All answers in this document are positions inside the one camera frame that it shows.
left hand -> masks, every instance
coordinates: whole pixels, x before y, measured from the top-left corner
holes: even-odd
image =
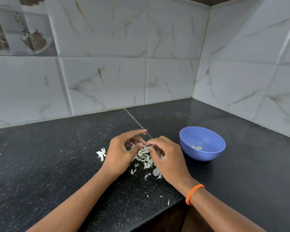
[[[108,151],[102,169],[114,178],[119,177],[126,171],[134,156],[140,151],[146,142],[139,134],[146,134],[146,129],[132,130],[114,137],[109,144]],[[127,151],[125,145],[135,146]]]

black granite countertop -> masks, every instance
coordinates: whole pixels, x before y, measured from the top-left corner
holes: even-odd
[[[185,155],[191,175],[265,230],[290,231],[290,138],[193,99],[128,111],[151,136],[177,143],[186,126],[217,132],[226,149],[210,162]],[[31,227],[98,171],[96,151],[138,128],[121,109],[0,129],[0,231]],[[145,180],[141,165],[134,175],[131,168],[101,196],[80,231],[131,231],[184,200],[164,179]]]

blue bowl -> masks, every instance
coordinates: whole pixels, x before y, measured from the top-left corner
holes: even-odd
[[[195,160],[209,161],[215,159],[225,149],[225,141],[217,133],[202,127],[190,126],[179,132],[181,147]],[[202,150],[192,147],[200,146]]]

hand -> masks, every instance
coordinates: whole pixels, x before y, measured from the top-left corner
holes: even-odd
[[[132,130],[114,137],[109,144],[108,151],[102,168],[115,179],[123,174],[146,142],[139,134],[146,134],[146,129]],[[125,145],[133,146],[127,151]]]
[[[151,139],[149,144],[153,144],[149,148],[150,156],[163,177],[186,197],[198,182],[188,171],[181,147],[165,136]]]

orange thread bracelet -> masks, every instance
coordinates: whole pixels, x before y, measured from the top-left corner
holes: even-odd
[[[198,184],[198,185],[196,185],[195,187],[193,187],[193,188],[191,189],[191,191],[188,193],[188,195],[187,195],[187,197],[186,197],[186,204],[191,205],[191,203],[190,203],[190,198],[191,198],[191,196],[193,195],[193,193],[194,193],[197,189],[199,189],[199,188],[201,188],[201,187],[203,187],[203,188],[205,189],[205,187],[204,187],[202,184]]]

